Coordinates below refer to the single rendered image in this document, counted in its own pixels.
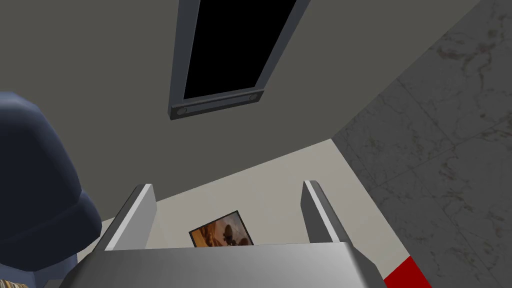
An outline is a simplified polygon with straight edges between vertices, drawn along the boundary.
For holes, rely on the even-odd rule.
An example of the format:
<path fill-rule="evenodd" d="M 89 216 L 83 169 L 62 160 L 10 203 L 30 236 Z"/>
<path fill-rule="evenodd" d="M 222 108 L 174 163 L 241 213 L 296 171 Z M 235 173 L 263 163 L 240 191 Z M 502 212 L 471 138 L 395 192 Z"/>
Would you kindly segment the orange framed picture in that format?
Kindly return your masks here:
<path fill-rule="evenodd" d="M 191 230 L 189 235 L 196 248 L 254 245 L 237 210 Z"/>

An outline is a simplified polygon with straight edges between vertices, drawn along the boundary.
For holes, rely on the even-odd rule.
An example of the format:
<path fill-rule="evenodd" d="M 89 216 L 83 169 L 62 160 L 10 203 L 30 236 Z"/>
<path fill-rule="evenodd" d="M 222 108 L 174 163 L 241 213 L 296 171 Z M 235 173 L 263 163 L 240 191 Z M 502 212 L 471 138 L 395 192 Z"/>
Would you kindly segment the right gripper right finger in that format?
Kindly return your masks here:
<path fill-rule="evenodd" d="M 341 221 L 317 181 L 305 180 L 303 182 L 300 208 L 310 243 L 351 243 Z"/>

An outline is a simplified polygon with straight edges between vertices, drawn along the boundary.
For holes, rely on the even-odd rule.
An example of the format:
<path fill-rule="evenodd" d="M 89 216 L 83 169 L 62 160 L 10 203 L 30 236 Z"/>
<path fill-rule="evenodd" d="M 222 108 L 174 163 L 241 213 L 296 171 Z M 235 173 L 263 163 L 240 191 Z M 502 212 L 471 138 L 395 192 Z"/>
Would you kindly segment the dark framed window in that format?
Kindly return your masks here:
<path fill-rule="evenodd" d="M 311 0 L 178 0 L 171 120 L 258 102 Z"/>

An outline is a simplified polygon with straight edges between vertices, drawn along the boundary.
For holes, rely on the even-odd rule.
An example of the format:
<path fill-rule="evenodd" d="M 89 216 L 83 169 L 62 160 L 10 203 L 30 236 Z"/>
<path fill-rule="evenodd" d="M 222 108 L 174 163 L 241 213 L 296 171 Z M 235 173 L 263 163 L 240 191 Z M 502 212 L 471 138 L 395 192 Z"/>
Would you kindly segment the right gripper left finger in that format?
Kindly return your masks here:
<path fill-rule="evenodd" d="M 157 212 L 153 185 L 135 187 L 93 251 L 143 250 Z"/>

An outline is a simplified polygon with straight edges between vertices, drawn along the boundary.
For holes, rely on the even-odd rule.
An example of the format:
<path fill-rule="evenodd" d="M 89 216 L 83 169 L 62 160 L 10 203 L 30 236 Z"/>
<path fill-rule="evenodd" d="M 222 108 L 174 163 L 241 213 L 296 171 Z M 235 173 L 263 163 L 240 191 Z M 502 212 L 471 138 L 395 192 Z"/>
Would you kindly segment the red block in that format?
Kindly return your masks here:
<path fill-rule="evenodd" d="M 411 256 L 394 269 L 384 283 L 387 288 L 432 288 Z"/>

